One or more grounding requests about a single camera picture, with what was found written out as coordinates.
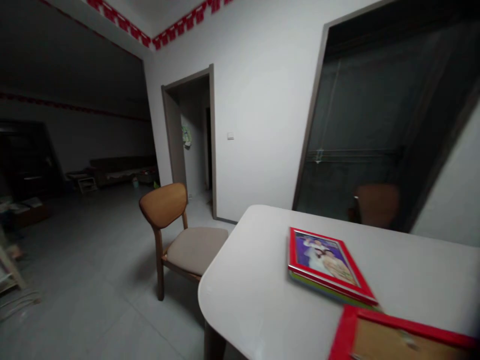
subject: beige seat cushion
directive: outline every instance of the beige seat cushion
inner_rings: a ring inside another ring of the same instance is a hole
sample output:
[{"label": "beige seat cushion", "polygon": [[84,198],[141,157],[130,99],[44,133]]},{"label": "beige seat cushion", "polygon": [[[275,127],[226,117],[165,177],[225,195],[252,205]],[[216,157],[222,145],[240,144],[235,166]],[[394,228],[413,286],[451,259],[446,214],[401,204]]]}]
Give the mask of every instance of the beige seat cushion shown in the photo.
[{"label": "beige seat cushion", "polygon": [[229,232],[215,227],[189,227],[176,237],[166,258],[189,273],[203,275],[219,252]]}]

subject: small table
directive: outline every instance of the small table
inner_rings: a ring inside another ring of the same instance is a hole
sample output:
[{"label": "small table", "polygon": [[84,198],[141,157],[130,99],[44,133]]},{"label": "small table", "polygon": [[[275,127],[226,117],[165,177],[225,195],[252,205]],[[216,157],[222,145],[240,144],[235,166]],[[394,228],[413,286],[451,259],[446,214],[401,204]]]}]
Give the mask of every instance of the small table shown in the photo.
[{"label": "small table", "polygon": [[290,226],[343,240],[387,314],[475,335],[480,248],[253,205],[200,281],[206,353],[328,358],[343,306],[290,279]]}]

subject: doorway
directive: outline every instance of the doorway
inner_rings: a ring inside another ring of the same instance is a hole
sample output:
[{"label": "doorway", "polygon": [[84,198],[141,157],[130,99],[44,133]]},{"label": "doorway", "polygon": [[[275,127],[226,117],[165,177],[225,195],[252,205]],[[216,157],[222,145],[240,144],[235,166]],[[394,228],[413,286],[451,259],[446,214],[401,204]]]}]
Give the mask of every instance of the doorway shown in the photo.
[{"label": "doorway", "polygon": [[390,229],[412,228],[480,75],[478,13],[427,2],[325,25],[294,210],[348,221],[360,186],[389,184],[400,194]]},{"label": "doorway", "polygon": [[42,200],[64,191],[43,123],[0,121],[0,169],[16,201]]},{"label": "doorway", "polygon": [[205,197],[217,218],[214,66],[161,87],[172,181]]}]

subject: wooden chair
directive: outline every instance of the wooden chair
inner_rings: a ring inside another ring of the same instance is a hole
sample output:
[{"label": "wooden chair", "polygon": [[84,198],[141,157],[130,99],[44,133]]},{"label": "wooden chair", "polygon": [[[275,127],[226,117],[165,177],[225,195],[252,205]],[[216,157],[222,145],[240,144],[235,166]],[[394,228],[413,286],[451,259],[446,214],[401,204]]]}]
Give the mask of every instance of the wooden chair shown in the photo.
[{"label": "wooden chair", "polygon": [[355,208],[348,209],[351,222],[388,229],[397,216],[400,193],[396,185],[361,185],[355,191]]},{"label": "wooden chair", "polygon": [[[229,233],[214,227],[188,227],[187,189],[182,183],[162,186],[140,199],[141,212],[155,234],[158,300],[165,296],[164,265],[187,279],[199,282]],[[179,217],[183,231],[163,249],[161,230]]]}]

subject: sofa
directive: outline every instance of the sofa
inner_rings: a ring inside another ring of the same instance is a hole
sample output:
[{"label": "sofa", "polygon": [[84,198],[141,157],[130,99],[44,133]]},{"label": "sofa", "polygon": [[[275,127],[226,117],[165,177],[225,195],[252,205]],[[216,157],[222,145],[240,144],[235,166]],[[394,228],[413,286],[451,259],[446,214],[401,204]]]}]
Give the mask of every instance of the sofa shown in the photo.
[{"label": "sofa", "polygon": [[155,178],[158,178],[155,155],[92,159],[88,170],[95,178],[96,186],[99,188],[132,181],[135,174],[141,171],[155,173]]}]

